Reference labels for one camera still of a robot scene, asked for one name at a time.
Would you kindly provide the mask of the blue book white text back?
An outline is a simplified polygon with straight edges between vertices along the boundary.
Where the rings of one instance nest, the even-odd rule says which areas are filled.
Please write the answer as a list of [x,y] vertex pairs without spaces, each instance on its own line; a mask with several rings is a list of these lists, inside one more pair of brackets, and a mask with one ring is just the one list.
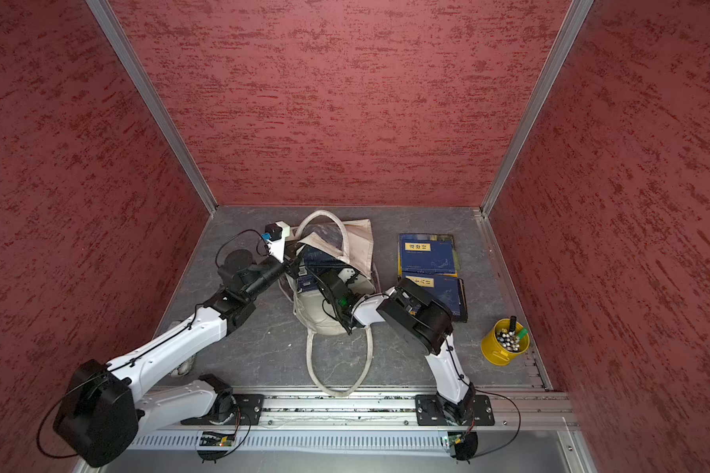
[[313,248],[313,246],[302,246],[299,254],[303,257],[296,280],[299,293],[317,290],[314,273],[320,275],[321,272],[329,269],[341,272],[347,267],[347,264],[343,261],[322,250]]

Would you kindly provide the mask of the cream canvas tote bag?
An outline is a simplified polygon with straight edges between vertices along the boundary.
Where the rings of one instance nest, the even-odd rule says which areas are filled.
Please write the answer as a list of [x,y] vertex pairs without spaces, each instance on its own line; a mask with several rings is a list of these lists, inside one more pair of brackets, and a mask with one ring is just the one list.
[[[333,212],[316,210],[297,227],[283,227],[285,255],[297,257],[280,288],[293,305],[293,315],[307,330],[306,365],[311,381],[333,398],[351,396],[365,382],[374,359],[375,342],[367,305],[381,293],[373,265],[371,221],[343,221]],[[317,376],[314,351],[319,336],[365,332],[363,370],[349,388],[333,389]]]

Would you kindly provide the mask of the blue book yellow label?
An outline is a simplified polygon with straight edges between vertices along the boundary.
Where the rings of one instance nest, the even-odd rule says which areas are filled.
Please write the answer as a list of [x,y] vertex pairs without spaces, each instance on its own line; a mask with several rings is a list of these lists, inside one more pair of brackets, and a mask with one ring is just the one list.
[[452,235],[400,234],[398,275],[458,276],[457,252]]
[[460,322],[459,285],[458,277],[448,275],[424,275],[406,273],[404,278],[413,281],[424,288],[435,298],[439,299],[452,312],[455,322]]

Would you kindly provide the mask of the black book yellow chinese title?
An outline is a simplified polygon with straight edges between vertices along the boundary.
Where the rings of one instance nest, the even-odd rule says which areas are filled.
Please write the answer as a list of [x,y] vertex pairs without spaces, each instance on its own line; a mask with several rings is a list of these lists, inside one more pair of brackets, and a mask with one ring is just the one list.
[[460,304],[460,323],[467,323],[469,319],[469,306],[467,305],[467,295],[465,294],[465,281],[462,278],[458,279],[459,285],[459,304]]

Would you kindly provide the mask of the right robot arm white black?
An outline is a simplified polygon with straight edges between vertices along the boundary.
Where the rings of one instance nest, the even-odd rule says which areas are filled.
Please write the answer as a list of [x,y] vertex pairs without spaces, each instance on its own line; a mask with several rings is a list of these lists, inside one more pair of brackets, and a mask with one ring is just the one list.
[[414,351],[423,356],[435,378],[436,402],[450,425],[473,423],[475,387],[465,377],[455,352],[452,312],[430,292],[409,279],[401,279],[385,293],[359,295],[354,285],[335,269],[315,273],[323,295],[323,313],[346,333],[363,328],[371,338],[371,326],[386,323]]

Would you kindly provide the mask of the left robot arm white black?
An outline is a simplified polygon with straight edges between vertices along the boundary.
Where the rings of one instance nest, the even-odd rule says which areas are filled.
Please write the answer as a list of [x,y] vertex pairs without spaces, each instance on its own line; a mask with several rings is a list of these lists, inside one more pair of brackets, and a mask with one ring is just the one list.
[[300,261],[271,255],[255,262],[248,250],[231,252],[218,269],[219,290],[196,304],[186,320],[126,355],[81,365],[43,419],[92,467],[112,462],[135,439],[181,421],[239,425],[242,412],[233,390],[217,376],[207,374],[162,391],[153,388],[202,349],[237,331],[258,296],[296,272]]

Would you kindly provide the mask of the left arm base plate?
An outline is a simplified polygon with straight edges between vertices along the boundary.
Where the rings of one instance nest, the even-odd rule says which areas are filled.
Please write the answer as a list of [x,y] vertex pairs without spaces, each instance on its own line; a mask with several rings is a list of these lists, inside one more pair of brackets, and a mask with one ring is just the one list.
[[262,394],[222,394],[209,412],[199,418],[181,421],[183,426],[224,426],[248,425],[260,423],[265,396]]

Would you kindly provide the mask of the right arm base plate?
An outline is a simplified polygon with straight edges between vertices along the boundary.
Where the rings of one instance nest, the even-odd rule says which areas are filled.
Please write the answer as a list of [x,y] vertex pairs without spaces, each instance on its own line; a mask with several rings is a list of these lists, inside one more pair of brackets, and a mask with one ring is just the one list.
[[415,410],[418,425],[480,427],[495,425],[491,401],[486,395],[467,396],[459,404],[449,402],[439,394],[419,394],[415,396]]

